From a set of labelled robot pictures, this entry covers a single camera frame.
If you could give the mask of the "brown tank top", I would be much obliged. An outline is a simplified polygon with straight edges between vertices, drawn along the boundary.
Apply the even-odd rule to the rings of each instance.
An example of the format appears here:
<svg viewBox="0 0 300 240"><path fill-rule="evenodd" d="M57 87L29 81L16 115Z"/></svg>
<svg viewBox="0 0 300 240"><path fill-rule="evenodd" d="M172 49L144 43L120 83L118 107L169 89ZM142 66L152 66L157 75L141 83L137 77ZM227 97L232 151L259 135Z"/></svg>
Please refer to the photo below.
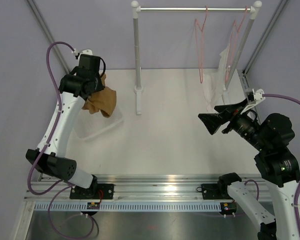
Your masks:
<svg viewBox="0 0 300 240"><path fill-rule="evenodd" d="M103 117L109 118L117 105L117 92L106 86L106 77L106 74L101 77L104 89L89 96L82 110L88 111L91 115L101 112Z"/></svg>

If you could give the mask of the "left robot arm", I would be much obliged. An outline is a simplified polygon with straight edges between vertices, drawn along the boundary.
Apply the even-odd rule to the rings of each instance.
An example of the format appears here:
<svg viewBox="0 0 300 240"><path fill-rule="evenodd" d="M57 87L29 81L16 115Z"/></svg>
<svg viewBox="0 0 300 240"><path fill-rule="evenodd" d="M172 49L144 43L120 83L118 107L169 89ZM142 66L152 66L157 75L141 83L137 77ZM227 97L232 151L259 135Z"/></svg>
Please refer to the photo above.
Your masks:
<svg viewBox="0 0 300 240"><path fill-rule="evenodd" d="M80 169L75 160L65 155L73 126L86 100L105 88L101 78L106 64L90 49L81 51L77 57L78 65L60 80L56 107L42 140L36 149L28 149L25 157L34 170L72 185L82 198L93 199L98 194L97 177Z"/></svg>

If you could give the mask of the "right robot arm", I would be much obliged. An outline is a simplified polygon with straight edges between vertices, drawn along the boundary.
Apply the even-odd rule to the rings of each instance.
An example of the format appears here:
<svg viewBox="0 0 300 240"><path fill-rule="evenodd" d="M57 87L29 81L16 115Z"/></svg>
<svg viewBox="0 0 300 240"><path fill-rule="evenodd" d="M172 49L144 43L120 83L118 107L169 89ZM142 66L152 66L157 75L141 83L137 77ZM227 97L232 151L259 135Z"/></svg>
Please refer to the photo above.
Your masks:
<svg viewBox="0 0 300 240"><path fill-rule="evenodd" d="M300 168L288 149L295 137L292 123L280 113L270 114L262 124L247 100L215 106L215 113L200 113L198 118L213 135L226 124L223 134L235 131L257 151L255 165L271 196L274 214L267 213L251 196L235 172L221 175L212 188L200 186L201 193L217 194L239 204L257 229L259 240L300 240Z"/></svg>

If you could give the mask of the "white garment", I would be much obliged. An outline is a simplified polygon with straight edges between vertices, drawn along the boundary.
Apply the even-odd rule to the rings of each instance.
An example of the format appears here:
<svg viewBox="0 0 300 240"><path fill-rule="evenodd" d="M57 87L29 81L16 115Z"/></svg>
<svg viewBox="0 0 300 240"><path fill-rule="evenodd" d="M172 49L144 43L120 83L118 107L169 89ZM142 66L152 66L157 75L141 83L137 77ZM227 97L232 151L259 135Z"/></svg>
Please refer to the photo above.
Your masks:
<svg viewBox="0 0 300 240"><path fill-rule="evenodd" d="M216 72L205 74L202 83L203 96L206 101L206 110L213 113L214 107L222 100L222 95L226 91L225 75L226 61L229 49L229 41L227 47L219 54L220 61Z"/></svg>

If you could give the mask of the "white plastic basket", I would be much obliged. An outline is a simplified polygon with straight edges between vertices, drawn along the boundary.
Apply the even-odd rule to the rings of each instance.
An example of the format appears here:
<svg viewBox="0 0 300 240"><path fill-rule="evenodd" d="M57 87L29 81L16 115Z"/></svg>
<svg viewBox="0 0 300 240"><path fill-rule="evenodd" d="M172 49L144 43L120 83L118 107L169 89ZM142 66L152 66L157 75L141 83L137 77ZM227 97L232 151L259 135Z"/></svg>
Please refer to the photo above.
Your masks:
<svg viewBox="0 0 300 240"><path fill-rule="evenodd" d="M73 132L82 141L91 141L97 136L117 127L124 121L119 107L116 107L110 117L102 113L90 114L88 110L81 110L73 126Z"/></svg>

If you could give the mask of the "aluminium rail base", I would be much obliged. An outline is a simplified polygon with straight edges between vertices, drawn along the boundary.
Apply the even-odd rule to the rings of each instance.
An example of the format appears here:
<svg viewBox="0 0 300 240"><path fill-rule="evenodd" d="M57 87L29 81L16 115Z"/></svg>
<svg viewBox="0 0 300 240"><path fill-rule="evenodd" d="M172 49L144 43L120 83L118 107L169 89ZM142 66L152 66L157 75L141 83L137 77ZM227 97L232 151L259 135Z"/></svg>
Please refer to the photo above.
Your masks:
<svg viewBox="0 0 300 240"><path fill-rule="evenodd" d="M216 183L219 174L97 174L98 183L114 184L114 202L200 202L202 193L197 191L201 184ZM259 202L271 202L270 192L266 183L257 174L243 174L242 181L255 180L259 187ZM57 178L43 175L41 181L33 181L32 188L37 192L43 192ZM63 188L66 183L58 183L51 191L44 195L34 195L26 190L24 201L48 201Z"/></svg>

